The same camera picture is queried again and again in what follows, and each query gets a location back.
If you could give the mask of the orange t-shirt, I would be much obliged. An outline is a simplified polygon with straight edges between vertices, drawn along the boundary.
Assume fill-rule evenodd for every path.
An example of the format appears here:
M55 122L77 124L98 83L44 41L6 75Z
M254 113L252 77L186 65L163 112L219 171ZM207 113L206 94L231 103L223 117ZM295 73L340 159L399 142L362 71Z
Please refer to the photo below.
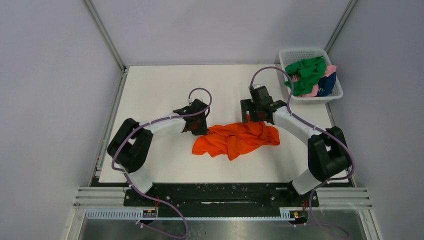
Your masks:
M214 125L205 135L198 137L192 147L193 155L209 154L214 158L226 155L233 161L240 155L249 154L262 146L280 145L279 131L264 122L235 122Z

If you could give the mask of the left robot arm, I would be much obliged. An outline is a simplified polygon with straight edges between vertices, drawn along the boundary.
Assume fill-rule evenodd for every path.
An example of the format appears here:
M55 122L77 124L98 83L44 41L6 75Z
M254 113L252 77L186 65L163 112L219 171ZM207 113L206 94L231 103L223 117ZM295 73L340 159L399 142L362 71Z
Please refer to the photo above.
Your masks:
M209 108L210 105L196 98L168 116L146 122L127 118L121 124L106 151L112 157L112 168L122 172L129 185L137 189L135 197L142 205L148 206L155 200L155 192L151 189L154 181L144 167L151 145L172 134L205 135Z

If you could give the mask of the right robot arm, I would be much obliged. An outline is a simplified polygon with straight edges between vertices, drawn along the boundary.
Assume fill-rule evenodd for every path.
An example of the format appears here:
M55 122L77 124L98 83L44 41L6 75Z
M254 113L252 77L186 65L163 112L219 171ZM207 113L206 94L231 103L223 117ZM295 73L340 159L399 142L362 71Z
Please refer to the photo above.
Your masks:
M298 138L307 147L307 169L291 181L287 201L301 205L307 193L352 166L343 131L334 126L322 129L289 110L286 102L274 101L264 85L249 87L250 99L240 101L242 121L267 122Z

